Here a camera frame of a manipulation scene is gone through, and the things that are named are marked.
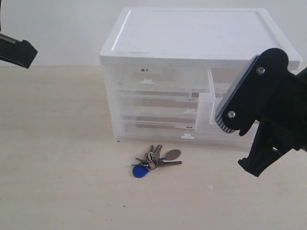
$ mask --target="white wall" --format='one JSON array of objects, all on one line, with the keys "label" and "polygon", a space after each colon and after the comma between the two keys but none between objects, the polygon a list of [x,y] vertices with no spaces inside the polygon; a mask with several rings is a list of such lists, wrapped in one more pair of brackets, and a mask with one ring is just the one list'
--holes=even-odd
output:
[{"label": "white wall", "polygon": [[100,49],[127,6],[266,8],[307,60],[305,0],[2,0],[2,33],[37,48],[33,66],[98,66]]}]

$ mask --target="white drawer unit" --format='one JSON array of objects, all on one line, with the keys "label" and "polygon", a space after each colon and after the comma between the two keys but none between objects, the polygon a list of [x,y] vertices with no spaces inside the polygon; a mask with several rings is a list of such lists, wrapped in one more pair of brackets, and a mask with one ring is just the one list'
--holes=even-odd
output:
[{"label": "white drawer unit", "polygon": [[251,143],[224,133],[215,109],[241,69],[266,49],[301,57],[264,9],[125,8],[100,61],[117,142]]}]

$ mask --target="white lid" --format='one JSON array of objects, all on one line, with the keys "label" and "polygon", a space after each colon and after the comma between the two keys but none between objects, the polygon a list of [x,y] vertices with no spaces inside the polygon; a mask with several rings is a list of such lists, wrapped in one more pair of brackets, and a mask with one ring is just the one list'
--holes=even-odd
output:
[{"label": "white lid", "polygon": [[227,68],[272,47],[288,54],[289,69],[299,67],[300,55],[264,9],[125,8],[100,56],[105,64],[120,57],[130,64],[150,58],[166,66]]}]

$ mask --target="blue key fob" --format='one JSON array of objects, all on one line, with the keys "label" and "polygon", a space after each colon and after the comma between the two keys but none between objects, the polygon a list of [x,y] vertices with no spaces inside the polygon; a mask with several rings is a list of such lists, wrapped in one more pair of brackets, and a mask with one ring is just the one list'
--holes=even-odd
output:
[{"label": "blue key fob", "polygon": [[132,173],[135,177],[141,178],[147,175],[149,173],[149,169],[147,169],[144,166],[137,165],[133,167]]}]

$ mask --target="beige tabletop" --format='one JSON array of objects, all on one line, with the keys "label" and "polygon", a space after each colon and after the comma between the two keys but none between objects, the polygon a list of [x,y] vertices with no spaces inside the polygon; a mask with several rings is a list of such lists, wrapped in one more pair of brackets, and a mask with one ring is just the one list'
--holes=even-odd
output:
[{"label": "beige tabletop", "polygon": [[247,149],[180,147],[182,165],[134,178],[148,148],[114,142],[99,67],[1,68],[0,229],[306,229],[305,152],[256,178]]}]

